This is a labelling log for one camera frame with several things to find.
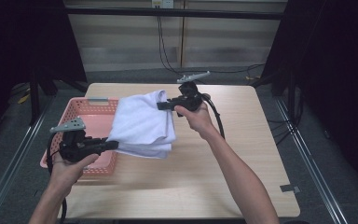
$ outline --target pink plastic basket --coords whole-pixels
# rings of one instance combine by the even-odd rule
[[[112,129],[113,118],[117,109],[118,99],[114,98],[72,98],[59,124],[65,123],[71,119],[80,117],[86,125],[86,136],[93,138],[107,137]],[[51,143],[51,153],[59,149],[59,143],[62,140],[62,133],[57,133]],[[115,151],[105,151],[96,162],[89,165],[84,175],[111,175],[115,168],[117,153]],[[46,151],[40,161],[40,165],[47,168]]]

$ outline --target folded white cloth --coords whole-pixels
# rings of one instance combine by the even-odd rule
[[[112,130],[106,141],[118,141],[117,152],[145,158],[167,158],[176,139],[172,111],[158,110],[165,91],[118,100]]]

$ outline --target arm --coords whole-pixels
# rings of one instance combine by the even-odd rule
[[[263,183],[215,129],[207,105],[203,103],[195,112],[178,105],[175,111],[185,116],[190,128],[208,142],[246,222],[279,223]]]
[[[62,159],[60,153],[55,154],[53,172],[48,187],[36,206],[29,223],[55,223],[63,199],[71,192],[71,188],[78,178],[83,175],[83,168],[97,159],[98,155],[92,154],[78,163],[69,164]]]

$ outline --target wall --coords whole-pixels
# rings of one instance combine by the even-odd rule
[[[66,0],[67,6],[151,7],[150,0]],[[174,8],[283,12],[285,0],[176,0]],[[70,15],[86,72],[163,67],[158,18]],[[161,18],[165,53],[172,67],[246,66],[264,63],[278,21]]]

